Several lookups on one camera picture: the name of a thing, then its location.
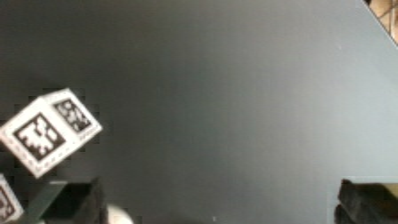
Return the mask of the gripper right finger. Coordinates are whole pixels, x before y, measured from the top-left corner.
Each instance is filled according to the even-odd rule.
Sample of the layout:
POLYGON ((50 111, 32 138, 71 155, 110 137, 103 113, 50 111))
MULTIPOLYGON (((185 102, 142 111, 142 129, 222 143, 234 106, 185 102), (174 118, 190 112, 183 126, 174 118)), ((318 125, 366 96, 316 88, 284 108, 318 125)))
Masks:
POLYGON ((341 180, 334 224, 398 224, 398 183, 341 180))

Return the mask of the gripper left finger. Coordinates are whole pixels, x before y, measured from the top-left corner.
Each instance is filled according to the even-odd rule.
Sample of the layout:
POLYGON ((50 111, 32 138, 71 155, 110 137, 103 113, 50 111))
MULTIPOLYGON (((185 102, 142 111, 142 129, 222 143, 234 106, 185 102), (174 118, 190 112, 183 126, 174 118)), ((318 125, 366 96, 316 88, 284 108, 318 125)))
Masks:
POLYGON ((51 181, 25 210, 19 224, 106 224, 106 203, 99 179, 51 181))

